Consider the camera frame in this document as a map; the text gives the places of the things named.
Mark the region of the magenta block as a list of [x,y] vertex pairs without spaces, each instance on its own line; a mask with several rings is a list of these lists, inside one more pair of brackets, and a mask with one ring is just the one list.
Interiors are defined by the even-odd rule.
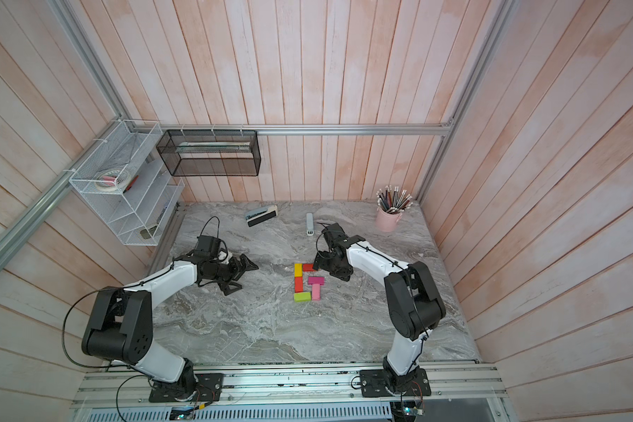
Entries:
[[325,284],[325,278],[324,277],[320,277],[320,276],[311,276],[308,279],[308,284],[310,286],[313,286],[313,285],[323,286]]

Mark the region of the lime green block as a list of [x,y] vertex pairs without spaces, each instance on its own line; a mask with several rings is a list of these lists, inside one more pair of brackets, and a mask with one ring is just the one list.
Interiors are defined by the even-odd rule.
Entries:
[[311,300],[311,292],[294,293],[294,302],[310,302]]

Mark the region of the light pink block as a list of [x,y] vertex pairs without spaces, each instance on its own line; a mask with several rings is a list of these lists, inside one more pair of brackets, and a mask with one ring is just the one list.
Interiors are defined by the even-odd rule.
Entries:
[[321,300],[321,285],[320,284],[311,285],[311,300],[313,300],[314,302]]

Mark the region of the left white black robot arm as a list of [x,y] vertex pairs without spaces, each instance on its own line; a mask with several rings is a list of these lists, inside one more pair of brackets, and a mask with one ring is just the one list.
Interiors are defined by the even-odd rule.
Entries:
[[223,240],[201,235],[191,251],[162,270],[124,288],[97,293],[82,340],[84,354],[119,362],[148,376],[152,402],[186,402],[216,394],[194,372],[191,360],[154,340],[153,309],[184,288],[216,284],[225,295],[242,288],[239,280],[258,265],[228,252]]

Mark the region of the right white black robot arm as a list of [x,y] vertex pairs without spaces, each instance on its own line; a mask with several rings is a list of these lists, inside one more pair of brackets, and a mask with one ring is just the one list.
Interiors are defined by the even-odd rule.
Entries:
[[360,371],[364,397],[408,397],[431,394],[427,372],[418,365],[425,342],[446,316],[446,307],[428,266],[396,260],[361,236],[348,236],[337,223],[319,236],[327,249],[317,250],[313,267],[341,281],[358,269],[385,290],[390,321],[396,333],[381,369]]

